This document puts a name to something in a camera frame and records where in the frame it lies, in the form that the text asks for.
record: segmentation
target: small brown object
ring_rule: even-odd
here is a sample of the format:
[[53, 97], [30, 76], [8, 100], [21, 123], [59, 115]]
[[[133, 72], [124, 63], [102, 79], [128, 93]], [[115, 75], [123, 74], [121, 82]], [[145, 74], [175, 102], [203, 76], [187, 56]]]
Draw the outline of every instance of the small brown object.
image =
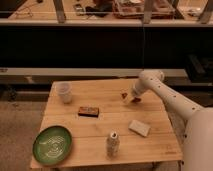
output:
[[124, 101], [124, 103], [138, 103], [141, 101], [140, 98], [138, 97], [135, 97], [133, 98], [132, 96], [130, 96], [128, 93], [122, 93], [121, 96], [122, 96], [122, 99]]
[[78, 111], [79, 116], [98, 117], [98, 107], [80, 107]]

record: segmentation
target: table leg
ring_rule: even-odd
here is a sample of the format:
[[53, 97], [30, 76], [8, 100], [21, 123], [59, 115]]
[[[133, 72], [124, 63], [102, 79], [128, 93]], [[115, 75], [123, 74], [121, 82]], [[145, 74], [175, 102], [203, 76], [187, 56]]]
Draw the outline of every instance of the table leg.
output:
[[152, 171], [156, 171], [160, 167], [161, 164], [162, 164], [162, 162], [153, 162]]

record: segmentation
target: small box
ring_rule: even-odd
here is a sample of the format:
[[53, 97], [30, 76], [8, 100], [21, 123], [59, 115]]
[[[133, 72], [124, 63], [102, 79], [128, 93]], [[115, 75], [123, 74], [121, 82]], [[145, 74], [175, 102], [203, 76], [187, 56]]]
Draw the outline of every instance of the small box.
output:
[[132, 120], [132, 122], [129, 125], [129, 129], [131, 129], [134, 132], [137, 132], [138, 134], [144, 137], [147, 137], [150, 130], [150, 125], [137, 120]]
[[80, 107], [78, 111], [79, 116], [98, 117], [98, 107]]

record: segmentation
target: table top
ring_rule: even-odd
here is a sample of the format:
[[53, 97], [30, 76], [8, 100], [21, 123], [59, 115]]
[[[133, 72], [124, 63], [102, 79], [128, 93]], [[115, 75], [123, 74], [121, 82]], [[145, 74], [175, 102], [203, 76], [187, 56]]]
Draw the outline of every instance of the table top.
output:
[[[70, 155], [54, 167], [112, 165], [174, 161], [182, 152], [160, 98], [145, 92], [142, 101], [125, 104], [121, 93], [129, 91], [136, 79], [72, 81], [72, 102], [63, 104], [56, 94], [54, 82], [41, 123], [41, 130], [62, 125], [73, 136]], [[98, 118], [78, 116], [80, 106], [99, 107]], [[128, 129], [135, 119], [150, 124], [144, 138]], [[120, 138], [118, 154], [107, 157], [106, 138], [116, 131]], [[41, 168], [34, 158], [31, 168]]]

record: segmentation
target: gray floor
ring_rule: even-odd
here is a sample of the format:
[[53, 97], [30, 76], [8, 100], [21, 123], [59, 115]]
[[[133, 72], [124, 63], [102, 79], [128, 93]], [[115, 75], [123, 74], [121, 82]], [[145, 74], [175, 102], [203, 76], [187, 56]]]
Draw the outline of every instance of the gray floor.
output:
[[[0, 171], [28, 171], [32, 155], [32, 144], [37, 136], [45, 109], [48, 91], [20, 91], [15, 100], [7, 91], [0, 98]], [[208, 106], [213, 103], [212, 94], [208, 92], [184, 92], [198, 103]], [[182, 146], [184, 122], [168, 109], [173, 128]], [[141, 165], [125, 167], [75, 168], [71, 170], [146, 170]], [[177, 162], [165, 162], [157, 170], [177, 171]]]

